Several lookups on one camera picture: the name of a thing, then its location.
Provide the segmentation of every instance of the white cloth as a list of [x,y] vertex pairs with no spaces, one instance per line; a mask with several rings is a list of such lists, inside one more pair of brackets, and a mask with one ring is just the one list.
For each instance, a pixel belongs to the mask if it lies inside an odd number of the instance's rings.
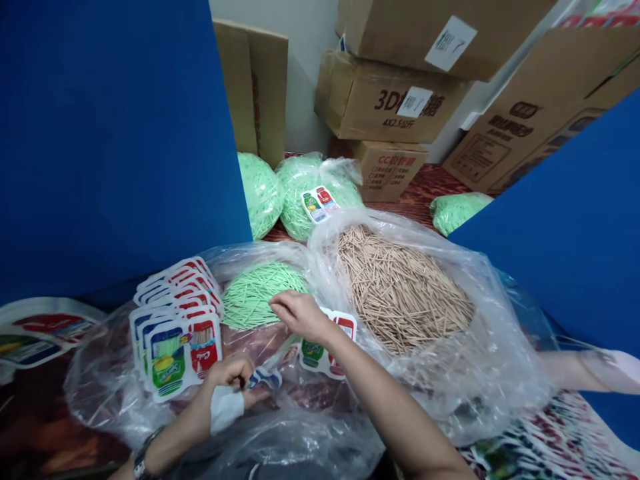
[[218,385],[211,396],[211,436],[230,427],[245,412],[245,398],[233,387]]

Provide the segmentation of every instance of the plastic bag of toothpicks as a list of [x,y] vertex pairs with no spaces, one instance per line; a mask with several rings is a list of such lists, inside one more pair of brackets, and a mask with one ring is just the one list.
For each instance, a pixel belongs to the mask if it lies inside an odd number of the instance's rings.
[[388,212],[341,211],[307,244],[317,281],[348,285],[333,308],[456,446],[500,434],[551,398],[486,256]]

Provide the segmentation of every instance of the blue panel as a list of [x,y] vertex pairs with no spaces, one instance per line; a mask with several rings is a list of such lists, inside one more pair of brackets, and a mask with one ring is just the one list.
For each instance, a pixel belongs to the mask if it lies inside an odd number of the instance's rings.
[[[638,132],[640,91],[453,232],[486,253],[570,336],[640,357]],[[598,414],[640,448],[640,397],[590,395]]]
[[207,0],[4,0],[0,72],[0,305],[251,240]]

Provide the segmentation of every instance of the stacked cardboard boxes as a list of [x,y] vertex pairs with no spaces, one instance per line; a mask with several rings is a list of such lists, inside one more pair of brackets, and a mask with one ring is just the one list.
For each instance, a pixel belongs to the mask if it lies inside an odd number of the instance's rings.
[[366,201],[399,198],[427,158],[417,144],[437,138],[473,82],[490,80],[554,4],[340,0],[346,51],[324,54],[315,111],[339,140],[330,152],[360,160]]
[[548,31],[443,168],[503,192],[640,87],[639,49],[640,26]]
[[285,152],[289,40],[224,20],[214,20],[213,28],[236,148],[276,168]]

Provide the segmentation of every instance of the wristwatch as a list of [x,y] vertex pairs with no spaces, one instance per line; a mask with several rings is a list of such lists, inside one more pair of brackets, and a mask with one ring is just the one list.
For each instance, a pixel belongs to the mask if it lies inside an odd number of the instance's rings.
[[138,453],[135,454],[135,459],[133,460],[133,476],[135,480],[157,480],[158,477],[150,474],[147,471],[147,466],[145,465],[145,456],[147,455],[147,449],[149,445],[156,438],[160,432],[164,429],[164,426],[158,428],[155,432],[153,432],[148,438],[145,440],[142,448],[138,450]]

